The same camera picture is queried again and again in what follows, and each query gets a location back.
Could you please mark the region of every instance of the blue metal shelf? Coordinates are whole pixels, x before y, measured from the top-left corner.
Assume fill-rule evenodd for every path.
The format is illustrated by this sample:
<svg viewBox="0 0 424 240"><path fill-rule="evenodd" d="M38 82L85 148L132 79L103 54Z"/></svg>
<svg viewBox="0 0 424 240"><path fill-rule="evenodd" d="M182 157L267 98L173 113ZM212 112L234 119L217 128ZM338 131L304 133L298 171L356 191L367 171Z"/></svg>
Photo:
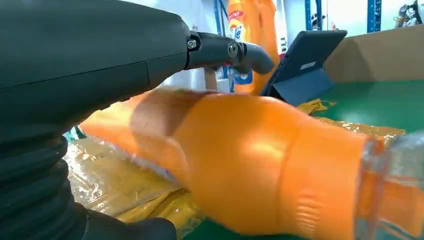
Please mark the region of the blue metal shelf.
<svg viewBox="0 0 424 240"><path fill-rule="evenodd" d="M378 32L382 26L382 0L368 0L367 33Z"/></svg>
<svg viewBox="0 0 424 240"><path fill-rule="evenodd" d="M306 30L312 30L311 0L305 0Z"/></svg>
<svg viewBox="0 0 424 240"><path fill-rule="evenodd" d="M317 15L317 24L319 30L323 29L323 10L321 5L321 0L315 0L316 3L316 15ZM311 15L311 0L305 0L305 19L306 19L306 30L312 30L312 15Z"/></svg>

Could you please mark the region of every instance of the robotic hand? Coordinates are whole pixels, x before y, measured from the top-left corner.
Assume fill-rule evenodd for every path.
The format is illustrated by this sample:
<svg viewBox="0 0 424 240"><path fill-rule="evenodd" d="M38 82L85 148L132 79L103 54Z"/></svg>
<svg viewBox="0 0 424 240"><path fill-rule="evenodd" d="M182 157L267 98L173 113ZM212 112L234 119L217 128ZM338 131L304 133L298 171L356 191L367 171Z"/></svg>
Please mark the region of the robotic hand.
<svg viewBox="0 0 424 240"><path fill-rule="evenodd" d="M181 70L265 74L272 60L119 0L3 0L0 19L0 239L175 239L165 219L125 224L75 203L62 134Z"/></svg>

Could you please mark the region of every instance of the green surface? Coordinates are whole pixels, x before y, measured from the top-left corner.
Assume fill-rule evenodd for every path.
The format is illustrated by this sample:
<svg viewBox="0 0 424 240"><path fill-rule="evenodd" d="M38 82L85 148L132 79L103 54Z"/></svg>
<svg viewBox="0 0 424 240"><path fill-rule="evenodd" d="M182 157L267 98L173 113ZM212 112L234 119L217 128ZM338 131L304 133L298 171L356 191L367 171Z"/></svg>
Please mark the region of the green surface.
<svg viewBox="0 0 424 240"><path fill-rule="evenodd" d="M336 105L316 116L418 131L424 123L424 81L337 84L320 96ZM184 240L300 240L287 235L240 236L205 220Z"/></svg>
<svg viewBox="0 0 424 240"><path fill-rule="evenodd" d="M290 235L241 236L207 219L184 240L302 240L302 238Z"/></svg>

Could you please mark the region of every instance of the detergent bottle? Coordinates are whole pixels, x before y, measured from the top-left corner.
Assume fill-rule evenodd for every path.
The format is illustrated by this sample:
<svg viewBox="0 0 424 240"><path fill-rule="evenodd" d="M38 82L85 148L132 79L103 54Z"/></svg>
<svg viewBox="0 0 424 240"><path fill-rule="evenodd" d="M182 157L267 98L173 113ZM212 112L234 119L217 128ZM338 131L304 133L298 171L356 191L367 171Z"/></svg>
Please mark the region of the detergent bottle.
<svg viewBox="0 0 424 240"><path fill-rule="evenodd" d="M229 0L228 20L231 37L237 41L257 44L264 48L278 66L276 7L272 0ZM255 72L239 74L233 71L235 92L258 95L273 71L266 75Z"/></svg>
<svg viewBox="0 0 424 240"><path fill-rule="evenodd" d="M261 44L259 9L255 1L229 0L228 2L230 37L236 41ZM256 72L240 74L233 69L232 73L236 93L252 94L256 88L255 81L261 77Z"/></svg>
<svg viewBox="0 0 424 240"><path fill-rule="evenodd" d="M81 129L166 169L240 234L423 236L423 134L385 148L271 97L171 88L97 111Z"/></svg>
<svg viewBox="0 0 424 240"><path fill-rule="evenodd" d="M253 80L255 83L254 95L258 95L261 92L280 62L275 22L276 6L273 0L256 0L256 4L259 9L260 46L264 48L266 53L271 57L275 67L270 73L259 75Z"/></svg>

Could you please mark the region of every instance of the orange bottle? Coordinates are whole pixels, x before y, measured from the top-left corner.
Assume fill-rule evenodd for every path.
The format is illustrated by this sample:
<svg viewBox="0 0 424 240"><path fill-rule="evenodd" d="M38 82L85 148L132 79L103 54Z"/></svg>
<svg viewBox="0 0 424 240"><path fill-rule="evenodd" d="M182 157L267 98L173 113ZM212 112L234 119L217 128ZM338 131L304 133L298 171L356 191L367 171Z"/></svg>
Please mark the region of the orange bottle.
<svg viewBox="0 0 424 240"><path fill-rule="evenodd" d="M275 23L275 14L277 11L276 6L272 0L256 0L256 4L259 9L260 35L262 37L260 46L265 49L266 53L268 53L268 55L271 57L275 66L270 73L266 75L259 75L254 79L255 89L253 94L259 95L262 88L273 75L275 68L279 65L280 57L278 54Z"/></svg>
<svg viewBox="0 0 424 240"><path fill-rule="evenodd" d="M238 233L353 240L389 221L422 234L423 190L385 184L382 140L274 98L157 88L80 126L168 170L208 217Z"/></svg>
<svg viewBox="0 0 424 240"><path fill-rule="evenodd" d="M231 37L263 47L278 66L277 37L275 29L276 7L272 0L229 0L228 19ZM235 73L235 92L258 95L273 71L266 75L256 72Z"/></svg>

